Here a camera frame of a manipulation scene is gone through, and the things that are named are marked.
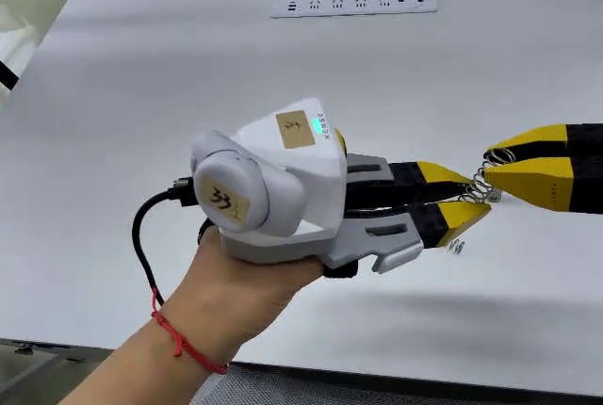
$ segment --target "forearm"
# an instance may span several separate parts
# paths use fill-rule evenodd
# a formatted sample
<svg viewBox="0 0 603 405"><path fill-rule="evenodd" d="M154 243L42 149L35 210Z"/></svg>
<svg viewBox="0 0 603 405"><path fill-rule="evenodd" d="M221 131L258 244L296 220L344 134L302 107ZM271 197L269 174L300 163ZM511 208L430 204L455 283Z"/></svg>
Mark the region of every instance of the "forearm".
<svg viewBox="0 0 603 405"><path fill-rule="evenodd" d="M210 373L151 321L102 363L62 405L188 404Z"/></svg>
<svg viewBox="0 0 603 405"><path fill-rule="evenodd" d="M176 300L172 297L160 311L209 360L217 364L229 362L238 345L226 341L224 335L228 331L215 316L206 318L205 312L195 312L196 307L187 304L190 304L188 297ZM61 405L189 404L211 372L185 351L174 357L174 349L175 341L170 333L151 320L115 350Z"/></svg>

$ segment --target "hand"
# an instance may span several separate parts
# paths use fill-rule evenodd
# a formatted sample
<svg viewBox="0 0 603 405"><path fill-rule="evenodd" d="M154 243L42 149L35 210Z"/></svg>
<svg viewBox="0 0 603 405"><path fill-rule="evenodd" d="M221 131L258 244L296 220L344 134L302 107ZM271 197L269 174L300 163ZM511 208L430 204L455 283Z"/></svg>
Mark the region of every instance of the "hand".
<svg viewBox="0 0 603 405"><path fill-rule="evenodd" d="M224 253L218 229L210 227L161 312L193 347L214 363L227 363L322 270L317 258L267 266L239 261Z"/></svg>

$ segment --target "outlet socket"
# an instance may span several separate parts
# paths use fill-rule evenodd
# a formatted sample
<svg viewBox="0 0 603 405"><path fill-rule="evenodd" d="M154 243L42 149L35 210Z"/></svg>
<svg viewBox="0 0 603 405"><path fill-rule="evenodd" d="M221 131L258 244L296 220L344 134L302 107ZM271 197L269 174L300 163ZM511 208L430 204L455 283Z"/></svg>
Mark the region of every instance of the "outlet socket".
<svg viewBox="0 0 603 405"><path fill-rule="evenodd" d="M437 0L281 0L272 7L270 17L279 19L435 11Z"/></svg>

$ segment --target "metal spring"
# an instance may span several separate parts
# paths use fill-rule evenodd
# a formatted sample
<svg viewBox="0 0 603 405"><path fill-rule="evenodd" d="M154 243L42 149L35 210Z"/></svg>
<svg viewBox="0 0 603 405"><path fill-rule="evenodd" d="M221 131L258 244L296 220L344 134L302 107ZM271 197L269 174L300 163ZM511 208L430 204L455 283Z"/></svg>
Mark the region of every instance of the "metal spring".
<svg viewBox="0 0 603 405"><path fill-rule="evenodd" d="M461 251L464 248L464 240L459 240L455 238L450 243L448 243L448 251L452 251L455 254L461 254Z"/></svg>
<svg viewBox="0 0 603 405"><path fill-rule="evenodd" d="M513 152L507 148L495 148L489 151L478 171L473 175L473 179L464 190L464 193L459 196L458 201L465 201L467 203L484 203L490 201L491 203L497 203L500 201L502 190L491 186L483 178L483 172L486 168L497 167L499 165L506 165L507 163L513 163L516 157ZM461 254L464 248L464 240L455 238L448 243L448 250L455 254Z"/></svg>

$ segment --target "beige label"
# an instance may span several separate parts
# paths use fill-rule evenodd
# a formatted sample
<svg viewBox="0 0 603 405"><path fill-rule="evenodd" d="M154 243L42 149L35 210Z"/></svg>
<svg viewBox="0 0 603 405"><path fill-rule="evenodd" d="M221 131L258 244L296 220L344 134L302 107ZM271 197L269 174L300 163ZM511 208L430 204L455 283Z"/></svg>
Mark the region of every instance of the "beige label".
<svg viewBox="0 0 603 405"><path fill-rule="evenodd" d="M207 175L201 182L201 201L235 223L244 222L249 210L247 198L239 196Z"/></svg>
<svg viewBox="0 0 603 405"><path fill-rule="evenodd" d="M276 115L276 121L279 124L281 137L283 137L283 144L286 149L295 149L316 144L310 124L303 110L279 113Z"/></svg>

